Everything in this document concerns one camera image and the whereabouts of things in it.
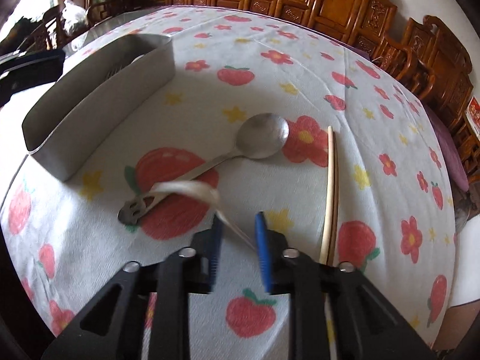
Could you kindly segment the cream plastic soup spoon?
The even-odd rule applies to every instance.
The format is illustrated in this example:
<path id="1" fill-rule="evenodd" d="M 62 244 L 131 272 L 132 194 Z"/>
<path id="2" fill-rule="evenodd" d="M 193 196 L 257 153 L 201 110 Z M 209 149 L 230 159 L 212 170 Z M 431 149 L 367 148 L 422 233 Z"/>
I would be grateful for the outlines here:
<path id="1" fill-rule="evenodd" d="M 160 182 L 156 183 L 148 194 L 153 194 L 154 197 L 166 197 L 168 194 L 180 194 L 209 205 L 210 208 L 216 212 L 217 217 L 224 225 L 232 230 L 251 249 L 256 250 L 255 242 L 253 242 L 250 236 L 247 236 L 247 234 L 227 216 L 222 206 L 219 192 L 210 186 L 210 184 L 196 180 Z"/>

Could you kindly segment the metal fork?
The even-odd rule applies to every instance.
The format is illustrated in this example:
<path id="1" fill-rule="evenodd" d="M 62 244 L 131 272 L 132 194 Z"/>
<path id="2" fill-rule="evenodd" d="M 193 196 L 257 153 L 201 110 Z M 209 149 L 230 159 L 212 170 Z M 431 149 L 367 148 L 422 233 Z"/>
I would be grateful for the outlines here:
<path id="1" fill-rule="evenodd" d="M 113 68 L 106 74 L 105 80 L 109 80 L 109 79 L 112 78 L 115 74 L 117 74 L 118 72 L 120 72 L 122 69 L 123 69 L 123 66 L 122 66 L 122 65 L 118 65 L 118 66 L 113 67 Z"/>

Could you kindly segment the wooden chair at left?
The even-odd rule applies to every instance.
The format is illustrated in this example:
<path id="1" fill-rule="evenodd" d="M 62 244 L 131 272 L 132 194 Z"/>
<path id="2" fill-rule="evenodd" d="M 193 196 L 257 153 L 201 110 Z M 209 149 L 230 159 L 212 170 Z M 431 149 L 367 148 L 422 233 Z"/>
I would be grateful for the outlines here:
<path id="1" fill-rule="evenodd" d="M 21 17 L 1 41 L 1 55 L 14 51 L 41 51 L 62 48 L 70 37 L 64 30 L 59 5 L 50 8 L 39 21 Z"/>

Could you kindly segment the rectangular metal tin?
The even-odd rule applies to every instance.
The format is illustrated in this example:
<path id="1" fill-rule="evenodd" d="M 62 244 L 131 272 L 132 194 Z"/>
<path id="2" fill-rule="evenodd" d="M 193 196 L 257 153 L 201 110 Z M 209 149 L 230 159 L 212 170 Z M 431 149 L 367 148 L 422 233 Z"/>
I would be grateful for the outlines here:
<path id="1" fill-rule="evenodd" d="M 123 69 L 105 80 L 118 65 Z M 26 114 L 28 154 L 57 180 L 70 179 L 174 75 L 171 37 L 138 33 L 115 39 L 63 75 Z"/>

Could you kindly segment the strawberry flower tablecloth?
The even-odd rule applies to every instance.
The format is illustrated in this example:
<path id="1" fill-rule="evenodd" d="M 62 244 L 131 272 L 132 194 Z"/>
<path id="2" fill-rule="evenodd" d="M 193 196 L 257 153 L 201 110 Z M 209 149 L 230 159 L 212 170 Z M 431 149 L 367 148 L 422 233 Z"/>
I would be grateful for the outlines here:
<path id="1" fill-rule="evenodd" d="M 208 228 L 213 206 L 172 194 L 135 224 L 121 207 L 214 162 L 199 181 L 224 230 L 210 295 L 190 296 L 194 359 L 286 359 L 289 298 L 264 290 L 255 217 L 313 259 L 325 244 L 336 136 L 334 259 L 368 277 L 422 340 L 439 334 L 456 250 L 452 191 L 419 99 L 337 41 L 279 19 L 171 7 L 67 57 L 61 79 L 1 108 L 2 318 L 48 345 L 128 261 Z"/>

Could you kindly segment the red greeting card box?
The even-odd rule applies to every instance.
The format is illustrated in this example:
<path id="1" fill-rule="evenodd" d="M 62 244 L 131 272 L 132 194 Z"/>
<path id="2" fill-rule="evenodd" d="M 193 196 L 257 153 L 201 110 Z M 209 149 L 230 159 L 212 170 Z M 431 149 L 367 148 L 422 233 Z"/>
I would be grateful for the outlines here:
<path id="1" fill-rule="evenodd" d="M 480 105 L 475 96 L 472 96 L 469 100 L 465 110 L 465 117 L 474 135 L 480 140 Z"/>

